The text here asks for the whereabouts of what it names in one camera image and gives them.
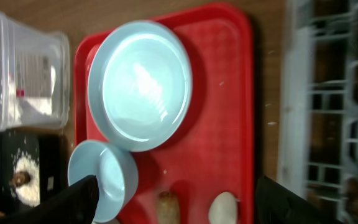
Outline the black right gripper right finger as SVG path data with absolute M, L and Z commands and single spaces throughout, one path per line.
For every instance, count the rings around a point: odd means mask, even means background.
M 261 224 L 341 224 L 265 175 L 257 181 L 255 204 Z

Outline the brown food scrap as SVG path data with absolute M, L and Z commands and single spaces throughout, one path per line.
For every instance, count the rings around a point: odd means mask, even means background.
M 30 180 L 31 176 L 27 171 L 19 171 L 14 173 L 12 179 L 9 181 L 9 184 L 15 188 L 18 188 L 25 184 L 28 184 Z

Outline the pile of rice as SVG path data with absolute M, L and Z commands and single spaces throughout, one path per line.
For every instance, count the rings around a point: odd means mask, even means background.
M 29 175 L 28 183 L 20 187 L 14 187 L 15 195 L 24 204 L 36 207 L 40 204 L 40 166 L 39 158 L 30 155 L 29 152 L 17 149 L 13 155 L 14 172 L 25 172 Z

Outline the light blue bowl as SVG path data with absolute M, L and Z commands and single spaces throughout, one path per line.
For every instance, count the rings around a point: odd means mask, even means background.
M 99 223 L 116 218 L 139 183 L 132 155 L 108 142 L 87 140 L 75 147 L 68 164 L 68 184 L 87 175 L 95 175 L 98 181 L 99 200 L 93 220 Z

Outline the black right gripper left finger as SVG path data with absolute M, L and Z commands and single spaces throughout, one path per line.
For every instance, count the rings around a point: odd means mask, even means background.
M 99 201 L 95 175 L 87 175 L 40 205 L 0 217 L 0 224 L 92 223 Z

